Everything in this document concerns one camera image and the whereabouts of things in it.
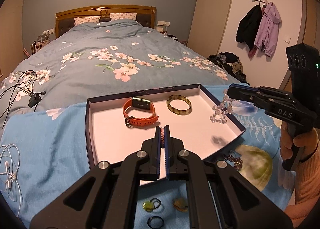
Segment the gray floral duvet cover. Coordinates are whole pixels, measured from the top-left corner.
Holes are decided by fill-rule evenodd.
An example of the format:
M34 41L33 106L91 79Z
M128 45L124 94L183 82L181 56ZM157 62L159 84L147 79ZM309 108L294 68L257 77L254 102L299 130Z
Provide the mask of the gray floral duvet cover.
M35 74L23 74L33 70ZM87 98L192 83L238 82L212 62L179 42L134 20L119 19L75 26L29 59L1 84L16 85L9 117L31 112L28 89L45 91L37 111L62 108ZM8 107L12 92L0 101ZM4 122L6 114L0 119Z

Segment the purple jacket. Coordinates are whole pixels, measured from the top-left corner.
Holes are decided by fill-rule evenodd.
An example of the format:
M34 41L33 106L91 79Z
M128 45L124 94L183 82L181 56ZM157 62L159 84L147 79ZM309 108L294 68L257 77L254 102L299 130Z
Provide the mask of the purple jacket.
M276 50L280 22L281 17L276 6L270 2L264 9L256 40L254 41L254 45L258 49L261 47L265 49L267 56L272 56Z

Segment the green gemstone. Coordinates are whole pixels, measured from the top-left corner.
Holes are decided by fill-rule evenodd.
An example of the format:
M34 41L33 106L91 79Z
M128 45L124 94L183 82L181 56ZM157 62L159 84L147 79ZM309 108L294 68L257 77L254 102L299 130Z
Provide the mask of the green gemstone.
M143 209L147 212L152 212L155 209L154 203L150 201L145 201L142 205Z

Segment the black jacket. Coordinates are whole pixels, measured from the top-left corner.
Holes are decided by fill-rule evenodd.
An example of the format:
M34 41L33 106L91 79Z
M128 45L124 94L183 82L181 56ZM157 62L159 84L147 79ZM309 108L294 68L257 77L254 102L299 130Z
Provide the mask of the black jacket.
M250 51L253 48L260 22L262 19L262 11L259 5L254 6L248 14L240 21L237 31L237 42L246 42Z

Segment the patterned pillow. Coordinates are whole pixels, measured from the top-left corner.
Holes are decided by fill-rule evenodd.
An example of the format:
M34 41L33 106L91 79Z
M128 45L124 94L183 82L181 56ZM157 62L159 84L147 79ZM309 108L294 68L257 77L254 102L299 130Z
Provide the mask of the patterned pillow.
M97 17L75 17L75 26L86 22L99 22L101 16Z
M128 18L132 20L137 19L137 13L110 13L111 20Z

